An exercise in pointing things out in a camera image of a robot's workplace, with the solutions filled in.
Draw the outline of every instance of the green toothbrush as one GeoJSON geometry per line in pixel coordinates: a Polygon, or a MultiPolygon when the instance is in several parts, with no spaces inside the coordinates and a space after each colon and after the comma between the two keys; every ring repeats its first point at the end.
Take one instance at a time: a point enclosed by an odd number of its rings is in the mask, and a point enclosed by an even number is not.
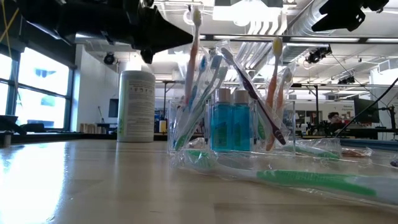
{"type": "Polygon", "coordinates": [[[395,178],[296,170],[242,170],[221,165],[209,152],[186,150],[183,153],[185,165],[199,172],[215,172],[284,187],[318,189],[398,205],[398,179],[395,178]]]}
{"type": "Polygon", "coordinates": [[[321,157],[321,158],[330,158],[330,159],[339,159],[340,156],[337,154],[334,154],[332,152],[317,148],[317,147],[310,147],[310,146],[298,146],[296,145],[293,147],[292,145],[284,145],[282,146],[283,150],[293,152],[299,152],[302,154],[306,154],[309,156],[314,156],[314,157],[321,157]]]}

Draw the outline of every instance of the white plastic bottle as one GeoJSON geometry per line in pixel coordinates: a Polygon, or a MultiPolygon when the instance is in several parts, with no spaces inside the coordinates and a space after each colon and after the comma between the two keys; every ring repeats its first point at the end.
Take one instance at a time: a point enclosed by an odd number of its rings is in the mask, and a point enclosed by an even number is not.
{"type": "Polygon", "coordinates": [[[120,78],[118,142],[152,142],[155,120],[155,76],[123,71],[120,78]]]}

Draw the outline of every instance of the computer monitor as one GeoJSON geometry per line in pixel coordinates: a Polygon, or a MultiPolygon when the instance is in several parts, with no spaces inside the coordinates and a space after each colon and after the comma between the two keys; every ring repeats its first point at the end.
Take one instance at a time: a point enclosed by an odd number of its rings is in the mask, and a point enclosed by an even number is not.
{"type": "Polygon", "coordinates": [[[109,100],[109,114],[110,118],[117,118],[119,111],[119,99],[110,99],[109,100]]]}
{"type": "MultiPolygon", "coordinates": [[[[362,110],[365,110],[372,103],[374,103],[373,100],[354,99],[355,115],[359,114],[362,110]]],[[[356,121],[360,123],[380,123],[379,108],[377,104],[359,115],[356,118],[356,121]]]]}

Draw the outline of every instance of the purple toothbrush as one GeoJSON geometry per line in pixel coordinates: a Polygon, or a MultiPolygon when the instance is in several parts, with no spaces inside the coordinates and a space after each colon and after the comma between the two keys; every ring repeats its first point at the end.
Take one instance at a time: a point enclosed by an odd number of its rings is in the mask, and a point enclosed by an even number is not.
{"type": "Polygon", "coordinates": [[[286,140],[284,136],[282,135],[280,129],[274,124],[273,120],[271,117],[268,115],[268,112],[266,110],[266,106],[264,102],[261,100],[261,98],[257,95],[253,84],[250,82],[250,80],[247,78],[247,75],[245,75],[245,71],[242,71],[241,68],[238,66],[238,64],[235,62],[233,55],[231,52],[229,52],[226,48],[221,48],[221,53],[223,58],[226,60],[228,65],[232,65],[236,71],[239,73],[243,87],[249,92],[249,95],[252,99],[257,100],[259,102],[259,106],[262,110],[262,112],[265,114],[270,126],[272,127],[272,133],[275,136],[275,138],[282,144],[286,144],[286,140]]]}

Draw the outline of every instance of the bottle cap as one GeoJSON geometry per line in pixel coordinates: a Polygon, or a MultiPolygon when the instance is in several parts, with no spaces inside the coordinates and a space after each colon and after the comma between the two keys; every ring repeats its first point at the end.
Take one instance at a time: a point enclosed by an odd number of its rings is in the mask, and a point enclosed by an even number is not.
{"type": "Polygon", "coordinates": [[[236,90],[235,103],[249,103],[249,93],[246,90],[236,90]]]}
{"type": "Polygon", "coordinates": [[[231,102],[231,90],[227,88],[220,88],[216,90],[216,103],[230,103],[231,102]]]}

